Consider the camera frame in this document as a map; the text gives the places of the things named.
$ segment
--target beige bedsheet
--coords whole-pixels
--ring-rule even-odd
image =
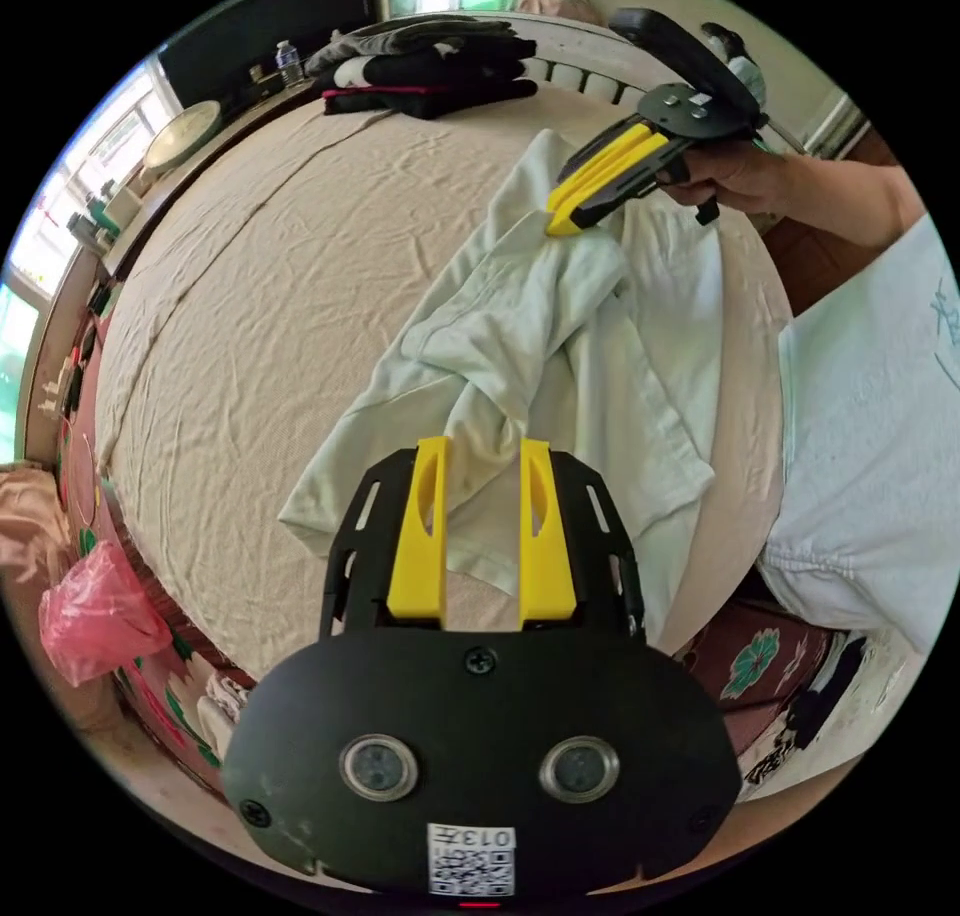
[[[114,311],[97,394],[99,461],[134,539],[256,678],[316,638],[326,565],[277,514],[317,447],[536,133],[581,143],[622,116],[548,86],[433,123],[321,105],[227,152],[161,222]],[[721,226],[717,478],[668,651],[730,595],[780,499],[789,308],[747,219]],[[512,598],[472,579],[451,578],[449,604],[453,628],[514,628]]]

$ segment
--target pink plastic bag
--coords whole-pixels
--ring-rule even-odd
[[[172,641],[123,550],[109,541],[97,543],[40,600],[40,642],[71,686]]]

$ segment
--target person's arm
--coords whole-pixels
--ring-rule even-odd
[[[886,249],[926,212],[898,166],[778,156],[751,143],[690,150],[685,159],[691,181],[664,187],[678,203],[716,195],[733,209],[786,216],[858,246]]]
[[[786,157],[780,215],[858,246],[892,246],[926,212],[899,166]]]

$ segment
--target camera lens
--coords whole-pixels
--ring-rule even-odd
[[[594,736],[574,736],[547,753],[540,767],[540,784],[554,799],[591,803],[613,788],[620,761],[609,743]]]
[[[417,761],[392,736],[361,736],[340,757],[340,775],[358,796],[376,802],[402,799],[416,785]]]

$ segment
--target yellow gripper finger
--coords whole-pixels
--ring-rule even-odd
[[[447,618],[449,450],[446,436],[422,439],[417,444],[387,595],[387,609],[394,619],[435,620],[441,629]]]
[[[550,194],[547,211],[553,213],[553,218],[547,225],[547,235],[579,233],[580,227],[570,218],[577,208],[668,142],[662,133],[654,133],[643,125],[632,126],[618,136]]]
[[[569,620],[577,608],[548,443],[520,447],[520,629]]]

